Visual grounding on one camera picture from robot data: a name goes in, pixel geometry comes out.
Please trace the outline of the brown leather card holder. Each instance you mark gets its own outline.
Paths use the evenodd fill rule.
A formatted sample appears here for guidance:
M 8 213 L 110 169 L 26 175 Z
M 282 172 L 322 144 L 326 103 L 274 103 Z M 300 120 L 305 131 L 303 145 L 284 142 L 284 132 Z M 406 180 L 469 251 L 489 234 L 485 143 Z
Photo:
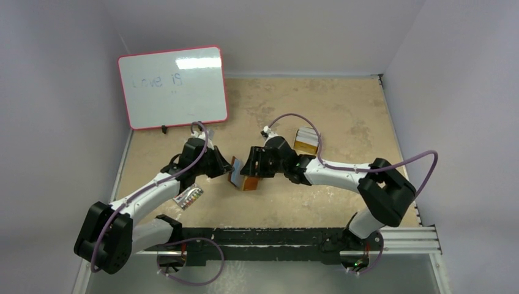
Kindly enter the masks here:
M 262 178 L 244 176 L 240 174 L 244 164 L 237 157 L 231 159 L 233 171 L 228 174 L 228 182 L 240 191 L 257 190 Z

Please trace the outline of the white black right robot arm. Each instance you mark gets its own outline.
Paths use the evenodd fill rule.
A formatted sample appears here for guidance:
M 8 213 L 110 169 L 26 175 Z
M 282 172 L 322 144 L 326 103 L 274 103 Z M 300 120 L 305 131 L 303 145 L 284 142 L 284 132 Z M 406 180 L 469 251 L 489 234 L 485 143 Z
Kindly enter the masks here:
M 370 164 L 344 164 L 319 161 L 314 155 L 299 154 L 281 136 L 253 146 L 240 174 L 273 178 L 283 174 L 294 184 L 330 186 L 358 193 L 366 207 L 356 213 L 344 232 L 351 249 L 364 245 L 368 237 L 383 227 L 398 227 L 417 191 L 390 163 L 382 158 Z

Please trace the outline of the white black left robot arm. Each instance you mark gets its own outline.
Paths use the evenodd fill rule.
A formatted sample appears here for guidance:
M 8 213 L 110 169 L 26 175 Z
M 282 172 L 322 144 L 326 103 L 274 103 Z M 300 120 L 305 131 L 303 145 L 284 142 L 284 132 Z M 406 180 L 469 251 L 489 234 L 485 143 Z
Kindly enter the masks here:
M 181 153 L 132 194 L 109 204 L 96 202 L 87 212 L 74 253 L 91 264 L 91 271 L 117 273 L 131 255 L 161 244 L 173 251 L 182 244 L 182 224 L 164 214 L 141 225 L 148 214 L 168 200 L 187 207 L 186 191 L 198 176 L 216 178 L 232 173 L 233 166 L 217 146 L 203 138 L 189 138 Z

